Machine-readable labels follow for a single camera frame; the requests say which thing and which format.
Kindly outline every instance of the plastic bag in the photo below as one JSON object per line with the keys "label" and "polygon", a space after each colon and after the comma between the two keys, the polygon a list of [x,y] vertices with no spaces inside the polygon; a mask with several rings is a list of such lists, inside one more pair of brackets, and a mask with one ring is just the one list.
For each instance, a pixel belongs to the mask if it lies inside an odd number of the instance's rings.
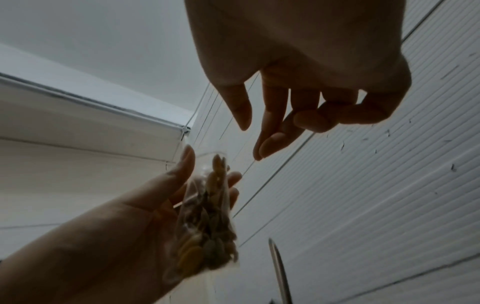
{"label": "plastic bag", "polygon": [[222,153],[197,156],[175,229],[175,276],[184,279],[238,261],[230,219],[227,160]]}

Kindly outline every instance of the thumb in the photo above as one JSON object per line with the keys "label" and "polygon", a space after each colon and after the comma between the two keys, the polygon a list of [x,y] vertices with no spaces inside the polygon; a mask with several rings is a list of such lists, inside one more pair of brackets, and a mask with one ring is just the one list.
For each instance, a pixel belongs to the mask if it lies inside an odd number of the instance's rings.
{"label": "thumb", "polygon": [[175,168],[117,200],[135,208],[154,211],[187,182],[194,167],[195,152],[190,145],[187,145]]}

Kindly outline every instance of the clear plastic bag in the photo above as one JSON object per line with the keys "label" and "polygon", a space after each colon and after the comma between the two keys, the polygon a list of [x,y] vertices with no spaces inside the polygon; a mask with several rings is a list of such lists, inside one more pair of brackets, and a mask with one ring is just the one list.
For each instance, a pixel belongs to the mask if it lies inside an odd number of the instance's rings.
{"label": "clear plastic bag", "polygon": [[172,247],[174,276],[184,279],[238,261],[230,219],[227,160],[222,153],[197,156],[180,207]]}

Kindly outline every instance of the hand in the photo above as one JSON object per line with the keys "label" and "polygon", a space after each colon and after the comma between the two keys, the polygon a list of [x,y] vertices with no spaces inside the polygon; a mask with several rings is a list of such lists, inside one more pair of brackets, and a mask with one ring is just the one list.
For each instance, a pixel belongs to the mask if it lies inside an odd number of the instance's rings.
{"label": "hand", "polygon": [[[186,0],[200,62],[242,130],[252,120],[244,81],[260,71],[265,112],[253,156],[304,130],[388,118],[411,84],[400,51],[403,0]],[[290,92],[292,112],[285,117]],[[358,91],[367,96],[356,104]],[[326,100],[320,105],[320,95]]]}
{"label": "hand", "polygon": [[[170,265],[180,202],[195,165],[190,146],[175,169],[59,226],[0,263],[1,303],[153,303],[175,285]],[[242,178],[228,175],[232,188]]]}

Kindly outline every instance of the white ceiling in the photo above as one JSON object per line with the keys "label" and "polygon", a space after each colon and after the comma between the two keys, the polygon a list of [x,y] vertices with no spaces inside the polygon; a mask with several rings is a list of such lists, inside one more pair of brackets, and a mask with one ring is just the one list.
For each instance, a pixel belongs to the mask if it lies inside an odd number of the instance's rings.
{"label": "white ceiling", "polygon": [[208,83],[179,0],[3,1],[0,43],[189,111]]}

